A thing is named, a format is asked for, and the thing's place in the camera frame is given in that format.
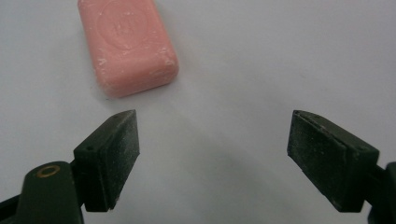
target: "pink soap bar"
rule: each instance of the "pink soap bar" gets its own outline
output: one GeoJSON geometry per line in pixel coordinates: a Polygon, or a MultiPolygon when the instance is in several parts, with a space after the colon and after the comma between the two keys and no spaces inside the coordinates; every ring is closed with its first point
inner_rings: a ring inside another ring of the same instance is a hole
{"type": "Polygon", "coordinates": [[[97,81],[110,97],[171,82],[178,62],[152,0],[78,0],[97,81]]]}

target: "white surface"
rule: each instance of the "white surface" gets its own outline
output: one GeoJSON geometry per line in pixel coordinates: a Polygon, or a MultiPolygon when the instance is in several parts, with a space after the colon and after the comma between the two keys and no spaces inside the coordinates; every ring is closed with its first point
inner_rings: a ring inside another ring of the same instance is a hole
{"type": "Polygon", "coordinates": [[[107,100],[75,1],[0,2],[0,200],[112,114],[136,109],[141,156],[116,209],[86,223],[366,223],[338,214],[287,156],[293,109],[396,161],[396,2],[157,0],[171,85],[107,100]]]}

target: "screw hole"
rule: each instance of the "screw hole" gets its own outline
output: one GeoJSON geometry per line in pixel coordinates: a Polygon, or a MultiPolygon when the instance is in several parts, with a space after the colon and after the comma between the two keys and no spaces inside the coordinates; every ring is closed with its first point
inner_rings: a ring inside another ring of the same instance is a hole
{"type": "Polygon", "coordinates": [[[52,175],[55,175],[56,173],[58,173],[61,170],[61,167],[59,167],[58,165],[50,165],[50,166],[46,166],[41,168],[38,172],[37,172],[37,177],[39,178],[46,178],[52,175]]]}

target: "soap bar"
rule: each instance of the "soap bar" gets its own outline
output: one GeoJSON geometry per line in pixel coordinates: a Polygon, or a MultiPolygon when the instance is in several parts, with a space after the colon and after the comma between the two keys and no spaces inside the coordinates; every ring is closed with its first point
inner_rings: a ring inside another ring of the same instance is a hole
{"type": "Polygon", "coordinates": [[[152,0],[78,0],[97,82],[122,97],[171,82],[175,51],[152,0]]]}

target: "black plastic part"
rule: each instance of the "black plastic part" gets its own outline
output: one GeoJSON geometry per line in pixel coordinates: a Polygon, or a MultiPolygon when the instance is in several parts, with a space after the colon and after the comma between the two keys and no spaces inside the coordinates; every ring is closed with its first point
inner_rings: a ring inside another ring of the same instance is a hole
{"type": "Polygon", "coordinates": [[[15,223],[84,223],[69,163],[47,163],[26,175],[15,223]]]}
{"type": "Polygon", "coordinates": [[[75,150],[73,169],[89,212],[113,209],[139,155],[136,113],[110,117],[75,150]]]}
{"type": "Polygon", "coordinates": [[[385,170],[385,193],[389,203],[389,211],[391,213],[393,223],[396,223],[396,162],[391,162],[385,170]]]}
{"type": "Polygon", "coordinates": [[[294,111],[289,156],[339,212],[359,212],[379,151],[329,120],[294,111]]]}
{"type": "Polygon", "coordinates": [[[20,196],[17,195],[0,203],[0,224],[3,224],[5,219],[15,216],[19,198],[20,196]]]}
{"type": "Polygon", "coordinates": [[[380,209],[372,208],[368,216],[369,224],[394,224],[390,213],[384,214],[380,209]]]}

